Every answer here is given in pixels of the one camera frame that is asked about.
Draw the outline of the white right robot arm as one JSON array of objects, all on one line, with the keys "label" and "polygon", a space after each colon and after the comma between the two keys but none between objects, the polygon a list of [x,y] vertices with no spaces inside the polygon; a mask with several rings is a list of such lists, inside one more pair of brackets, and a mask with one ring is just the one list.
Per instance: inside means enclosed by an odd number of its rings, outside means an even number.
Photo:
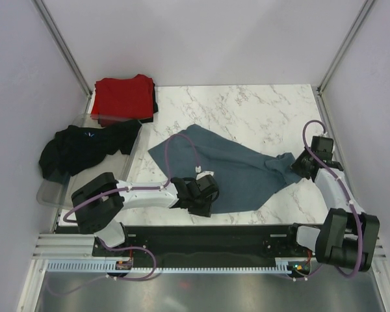
[{"label": "white right robot arm", "polygon": [[367,214],[356,202],[345,181],[344,168],[334,161],[333,139],[312,138],[291,166],[300,177],[312,180],[320,190],[328,214],[320,226],[294,224],[285,239],[286,251],[294,256],[311,250],[319,263],[360,272],[371,267],[380,230],[377,216]]}]

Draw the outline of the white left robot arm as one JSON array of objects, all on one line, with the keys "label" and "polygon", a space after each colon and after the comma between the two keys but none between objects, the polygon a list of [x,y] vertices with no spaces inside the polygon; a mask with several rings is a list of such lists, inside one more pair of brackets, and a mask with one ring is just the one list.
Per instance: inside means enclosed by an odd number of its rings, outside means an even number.
[{"label": "white left robot arm", "polygon": [[115,220],[123,210],[147,207],[180,208],[198,216],[211,216],[211,206],[220,191],[213,174],[173,177],[160,183],[132,183],[114,178],[113,173],[100,174],[71,195],[72,211],[80,234],[94,235],[114,255],[129,250],[124,226]]}]

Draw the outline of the clear plastic bin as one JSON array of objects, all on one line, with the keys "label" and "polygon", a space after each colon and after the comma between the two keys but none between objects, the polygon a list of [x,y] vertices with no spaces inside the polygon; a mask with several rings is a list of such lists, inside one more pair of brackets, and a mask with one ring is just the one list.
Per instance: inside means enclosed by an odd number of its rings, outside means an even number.
[{"label": "clear plastic bin", "polygon": [[[70,125],[100,129],[116,122],[124,121],[128,120],[111,116],[82,114],[76,117],[76,119],[74,119],[74,121]],[[39,188],[36,199],[39,203],[43,205],[61,207],[63,209],[71,209],[72,194],[100,174],[103,174],[105,172],[111,172],[113,173],[115,178],[125,179],[129,175],[133,158],[135,156],[135,153],[137,152],[136,150],[140,141],[141,132],[142,127],[140,129],[140,132],[137,136],[130,155],[123,155],[120,151],[117,151],[114,155],[106,156],[106,158],[95,167],[86,169],[78,173],[77,175],[66,175],[58,181],[48,181],[44,179],[42,185]]]}]

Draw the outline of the blue-grey t-shirt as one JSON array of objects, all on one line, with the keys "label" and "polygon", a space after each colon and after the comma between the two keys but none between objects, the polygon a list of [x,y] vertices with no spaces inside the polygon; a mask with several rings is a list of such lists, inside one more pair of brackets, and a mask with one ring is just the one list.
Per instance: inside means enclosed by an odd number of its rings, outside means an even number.
[{"label": "blue-grey t-shirt", "polygon": [[213,171],[220,195],[214,214],[260,209],[275,193],[298,183],[292,153],[264,155],[193,124],[148,151],[165,175],[195,177],[195,167]]}]

